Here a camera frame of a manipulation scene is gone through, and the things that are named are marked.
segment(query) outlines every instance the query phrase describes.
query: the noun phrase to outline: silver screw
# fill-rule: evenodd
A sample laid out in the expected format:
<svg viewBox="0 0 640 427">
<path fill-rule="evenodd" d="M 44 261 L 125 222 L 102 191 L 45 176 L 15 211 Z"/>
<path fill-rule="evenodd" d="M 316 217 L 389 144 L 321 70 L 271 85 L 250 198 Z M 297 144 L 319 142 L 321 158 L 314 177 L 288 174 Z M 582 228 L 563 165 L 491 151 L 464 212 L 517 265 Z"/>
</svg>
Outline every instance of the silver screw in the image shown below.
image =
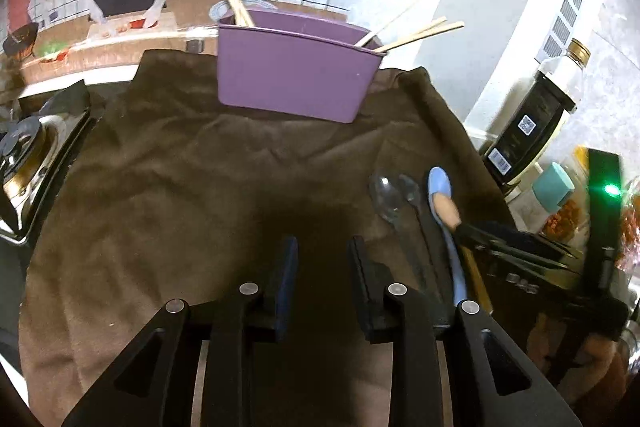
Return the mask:
<svg viewBox="0 0 640 427">
<path fill-rule="evenodd" d="M 165 306 L 169 313 L 179 313 L 184 309 L 184 301 L 182 299 L 171 299 Z"/>
<path fill-rule="evenodd" d="M 246 282 L 240 285 L 239 290 L 242 295 L 253 295 L 258 293 L 258 285 L 255 282 Z"/>
<path fill-rule="evenodd" d="M 462 311 L 469 315 L 475 315 L 480 311 L 480 306 L 478 306 L 478 303 L 475 301 L 464 301 L 462 303 Z"/>
<path fill-rule="evenodd" d="M 406 286 L 399 282 L 394 282 L 393 284 L 389 285 L 388 290 L 391 295 L 401 296 L 406 293 Z"/>
</svg>

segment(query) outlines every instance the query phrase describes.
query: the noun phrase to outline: soy sauce bottle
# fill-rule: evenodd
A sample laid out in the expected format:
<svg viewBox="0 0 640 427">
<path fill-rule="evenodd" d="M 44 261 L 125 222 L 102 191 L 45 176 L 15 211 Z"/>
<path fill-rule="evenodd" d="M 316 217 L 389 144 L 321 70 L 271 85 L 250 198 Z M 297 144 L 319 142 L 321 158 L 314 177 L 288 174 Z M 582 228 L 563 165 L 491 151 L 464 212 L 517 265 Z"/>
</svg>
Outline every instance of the soy sauce bottle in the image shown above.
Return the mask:
<svg viewBox="0 0 640 427">
<path fill-rule="evenodd" d="M 484 165 L 504 194 L 520 182 L 575 112 L 590 55 L 586 46 L 572 39 L 564 55 L 544 60 L 520 107 L 484 154 Z"/>
</svg>

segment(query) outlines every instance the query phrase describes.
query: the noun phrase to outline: air vent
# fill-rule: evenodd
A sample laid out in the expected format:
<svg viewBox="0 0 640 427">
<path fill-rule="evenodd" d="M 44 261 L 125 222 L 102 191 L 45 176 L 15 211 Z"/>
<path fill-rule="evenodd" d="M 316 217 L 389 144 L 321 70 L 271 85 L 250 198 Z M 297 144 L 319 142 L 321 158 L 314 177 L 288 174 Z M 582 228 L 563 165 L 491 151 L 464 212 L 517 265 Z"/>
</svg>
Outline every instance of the air vent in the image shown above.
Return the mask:
<svg viewBox="0 0 640 427">
<path fill-rule="evenodd" d="M 582 0 L 562 0 L 562 6 L 553 26 L 546 35 L 545 44 L 539 49 L 536 60 L 542 62 L 546 58 L 559 57 L 569 45 L 575 22 L 578 20 Z"/>
</svg>

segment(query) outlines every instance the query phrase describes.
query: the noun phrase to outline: teal lid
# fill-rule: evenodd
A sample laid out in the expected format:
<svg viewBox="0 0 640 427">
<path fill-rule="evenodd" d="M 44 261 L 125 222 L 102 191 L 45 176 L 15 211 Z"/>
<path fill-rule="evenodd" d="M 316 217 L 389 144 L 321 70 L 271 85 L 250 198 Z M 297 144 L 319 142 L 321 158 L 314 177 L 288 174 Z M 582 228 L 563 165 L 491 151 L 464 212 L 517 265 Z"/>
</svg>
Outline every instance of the teal lid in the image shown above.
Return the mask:
<svg viewBox="0 0 640 427">
<path fill-rule="evenodd" d="M 549 214 L 560 210 L 560 203 L 575 189 L 574 182 L 560 164 L 553 162 L 545 169 L 531 187 L 536 199 Z"/>
</svg>

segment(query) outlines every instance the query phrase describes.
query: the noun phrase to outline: qr code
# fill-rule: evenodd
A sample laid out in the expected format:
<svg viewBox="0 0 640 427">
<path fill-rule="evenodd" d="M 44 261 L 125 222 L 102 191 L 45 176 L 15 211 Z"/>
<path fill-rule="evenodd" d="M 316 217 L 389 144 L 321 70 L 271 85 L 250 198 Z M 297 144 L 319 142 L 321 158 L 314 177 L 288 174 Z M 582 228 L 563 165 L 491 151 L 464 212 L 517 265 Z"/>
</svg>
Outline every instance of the qr code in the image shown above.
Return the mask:
<svg viewBox="0 0 640 427">
<path fill-rule="evenodd" d="M 489 161 L 495 165 L 495 168 L 498 169 L 498 172 L 503 176 L 510 171 L 511 165 L 497 149 L 492 150 L 487 158 L 489 158 Z"/>
<path fill-rule="evenodd" d="M 535 128 L 536 123 L 527 115 L 523 116 L 522 120 L 520 120 L 520 123 L 518 124 L 518 129 L 520 129 L 527 136 L 529 136 Z"/>
</svg>

